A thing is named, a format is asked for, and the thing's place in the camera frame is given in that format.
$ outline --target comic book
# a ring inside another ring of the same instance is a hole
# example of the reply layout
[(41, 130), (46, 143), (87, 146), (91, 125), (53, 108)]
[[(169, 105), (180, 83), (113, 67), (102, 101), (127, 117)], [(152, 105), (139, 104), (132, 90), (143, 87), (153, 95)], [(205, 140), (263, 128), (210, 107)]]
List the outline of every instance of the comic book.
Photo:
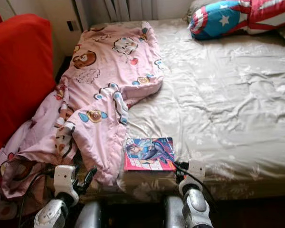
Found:
[(174, 171), (172, 138), (132, 139), (125, 144), (125, 171)]

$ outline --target red and white striped fabric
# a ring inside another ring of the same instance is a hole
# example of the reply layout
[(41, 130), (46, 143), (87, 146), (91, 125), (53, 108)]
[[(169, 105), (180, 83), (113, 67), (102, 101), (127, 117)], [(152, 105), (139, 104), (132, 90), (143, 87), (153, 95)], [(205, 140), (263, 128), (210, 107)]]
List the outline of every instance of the red and white striped fabric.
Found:
[(285, 25), (285, 0), (251, 0), (249, 34), (257, 34)]

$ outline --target white star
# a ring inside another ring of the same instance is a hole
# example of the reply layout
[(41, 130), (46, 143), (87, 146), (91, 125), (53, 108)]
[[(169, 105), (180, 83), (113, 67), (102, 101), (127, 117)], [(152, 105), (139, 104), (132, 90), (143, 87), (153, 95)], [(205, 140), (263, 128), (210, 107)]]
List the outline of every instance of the white star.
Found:
[(220, 23), (222, 23), (222, 26), (225, 26), (225, 24), (229, 24), (228, 19), (229, 19), (229, 16), (225, 17), (223, 15), (222, 20), (220, 20)]

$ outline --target blue star pillowcase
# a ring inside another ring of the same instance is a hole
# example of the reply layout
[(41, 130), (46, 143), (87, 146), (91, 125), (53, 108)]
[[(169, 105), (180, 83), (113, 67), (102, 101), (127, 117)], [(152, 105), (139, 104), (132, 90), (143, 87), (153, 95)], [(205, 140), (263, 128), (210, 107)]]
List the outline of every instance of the blue star pillowcase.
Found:
[(189, 24), (193, 38), (220, 38), (247, 27), (247, 1), (219, 1), (198, 9)]

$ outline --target fitted sheet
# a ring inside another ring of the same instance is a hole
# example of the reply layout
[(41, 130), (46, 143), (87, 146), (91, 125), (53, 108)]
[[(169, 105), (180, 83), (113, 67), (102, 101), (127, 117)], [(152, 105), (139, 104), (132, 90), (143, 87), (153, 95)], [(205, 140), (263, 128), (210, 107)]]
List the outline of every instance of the fitted sheet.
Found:
[[(285, 195), (285, 40), (267, 33), (199, 42), (182, 19), (149, 23), (165, 79), (157, 94), (130, 109), (127, 137), (172, 137), (177, 160), (205, 163), (205, 184), (216, 199)], [(117, 184), (111, 193), (140, 200), (177, 191), (172, 173), (121, 168)], [(83, 201), (106, 190), (95, 184)]]

